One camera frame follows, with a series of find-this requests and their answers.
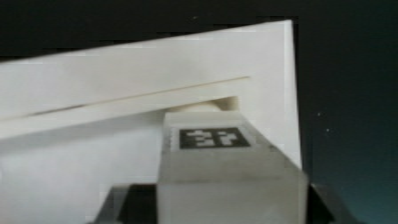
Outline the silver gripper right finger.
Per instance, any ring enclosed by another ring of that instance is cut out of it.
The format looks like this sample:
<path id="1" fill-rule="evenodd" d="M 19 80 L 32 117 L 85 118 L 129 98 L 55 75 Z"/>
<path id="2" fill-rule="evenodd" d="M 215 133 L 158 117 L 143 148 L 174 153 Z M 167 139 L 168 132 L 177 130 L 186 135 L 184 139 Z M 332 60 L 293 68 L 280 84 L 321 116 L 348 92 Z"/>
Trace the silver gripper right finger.
<path id="1" fill-rule="evenodd" d="M 305 224 L 364 224 L 332 188 L 319 184 L 310 184 L 307 188 Z"/>

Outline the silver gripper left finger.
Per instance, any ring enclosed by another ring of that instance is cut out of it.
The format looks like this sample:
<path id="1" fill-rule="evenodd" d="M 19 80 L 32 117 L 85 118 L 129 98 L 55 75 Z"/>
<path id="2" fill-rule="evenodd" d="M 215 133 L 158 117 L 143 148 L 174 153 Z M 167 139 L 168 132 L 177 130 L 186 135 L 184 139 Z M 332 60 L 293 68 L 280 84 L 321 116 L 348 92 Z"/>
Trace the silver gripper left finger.
<path id="1" fill-rule="evenodd" d="M 158 224 L 154 184 L 110 188 L 94 224 Z"/>

